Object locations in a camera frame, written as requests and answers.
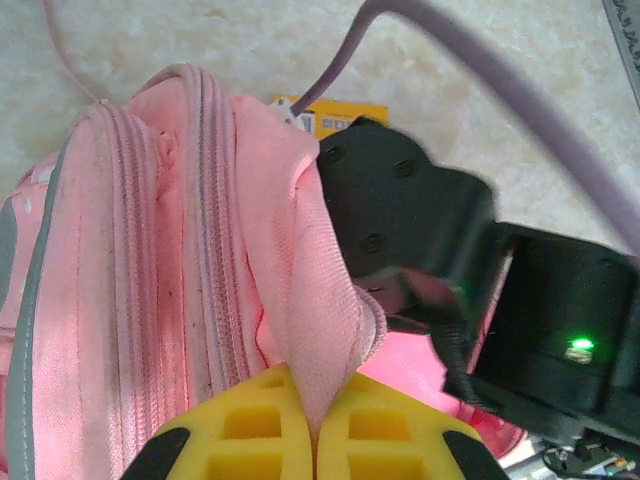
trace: yellow box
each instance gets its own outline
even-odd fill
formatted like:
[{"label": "yellow box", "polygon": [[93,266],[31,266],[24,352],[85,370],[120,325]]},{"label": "yellow box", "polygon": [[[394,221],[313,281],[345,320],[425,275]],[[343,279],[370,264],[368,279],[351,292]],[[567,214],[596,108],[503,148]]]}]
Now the yellow box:
[{"label": "yellow box", "polygon": [[[292,102],[299,97],[278,95],[274,101],[287,98]],[[356,118],[365,115],[377,120],[385,126],[389,125],[389,109],[382,105],[369,105],[366,103],[336,102],[334,100],[319,99],[300,114],[305,130],[318,140],[347,128]]]}]

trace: gray reflective strip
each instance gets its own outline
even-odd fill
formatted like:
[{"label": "gray reflective strip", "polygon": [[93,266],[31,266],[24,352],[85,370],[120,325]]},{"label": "gray reflective strip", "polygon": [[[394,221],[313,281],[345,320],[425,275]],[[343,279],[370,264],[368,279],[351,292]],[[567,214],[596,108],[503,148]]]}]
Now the gray reflective strip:
[{"label": "gray reflective strip", "polygon": [[56,167],[51,173],[49,188],[44,202],[44,215],[38,233],[27,282],[24,287],[16,335],[11,355],[7,384],[6,428],[7,461],[9,478],[13,480],[35,480],[33,459],[33,322],[35,319],[38,290],[44,252],[51,228],[51,215],[58,189],[58,178],[64,162],[69,140],[60,151]]},{"label": "gray reflective strip", "polygon": [[0,210],[0,309],[7,300],[9,281],[16,254],[18,227],[11,199]]}]

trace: white fluffy rug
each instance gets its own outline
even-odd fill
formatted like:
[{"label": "white fluffy rug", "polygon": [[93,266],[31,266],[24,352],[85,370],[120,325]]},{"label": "white fluffy rug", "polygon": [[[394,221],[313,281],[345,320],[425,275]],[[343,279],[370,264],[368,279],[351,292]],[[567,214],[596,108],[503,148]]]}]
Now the white fluffy rug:
[{"label": "white fluffy rug", "polygon": [[[361,0],[51,0],[59,41],[93,90],[124,102],[174,62],[268,102],[303,92]],[[640,118],[600,0],[438,0],[531,79],[640,187]],[[37,1],[0,0],[0,194],[57,150],[87,99],[49,47]],[[330,89],[382,103],[437,162],[476,171],[502,218],[617,245],[568,179],[438,45],[378,20]]]}]

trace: pink backpack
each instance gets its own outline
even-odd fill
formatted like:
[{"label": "pink backpack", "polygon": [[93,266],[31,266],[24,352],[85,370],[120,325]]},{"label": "pink backpack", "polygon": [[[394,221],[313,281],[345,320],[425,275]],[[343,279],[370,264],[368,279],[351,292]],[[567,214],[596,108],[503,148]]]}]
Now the pink backpack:
[{"label": "pink backpack", "polygon": [[[427,5],[367,2],[293,114],[385,9],[479,73],[640,251],[637,211],[590,150]],[[281,361],[312,430],[359,369],[470,423],[496,456],[517,445],[522,430],[441,392],[428,339],[390,333],[382,344],[384,312],[348,275],[317,154],[311,135],[191,65],[164,70],[122,108],[82,112],[0,211],[0,478],[118,478],[163,422]]]}]

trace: purple cable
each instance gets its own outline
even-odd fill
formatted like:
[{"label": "purple cable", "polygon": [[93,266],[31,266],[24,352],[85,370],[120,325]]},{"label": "purple cable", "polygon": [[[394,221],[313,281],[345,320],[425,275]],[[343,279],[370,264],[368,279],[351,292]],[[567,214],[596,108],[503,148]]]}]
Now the purple cable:
[{"label": "purple cable", "polygon": [[473,34],[419,0],[367,0],[351,24],[338,53],[313,86],[292,107],[295,116],[319,98],[342,72],[371,23],[382,13],[395,13],[417,24],[457,56],[520,117],[542,145],[573,176],[610,225],[629,246],[640,270],[640,211],[607,173],[595,149],[582,140],[540,94],[498,59]]}]

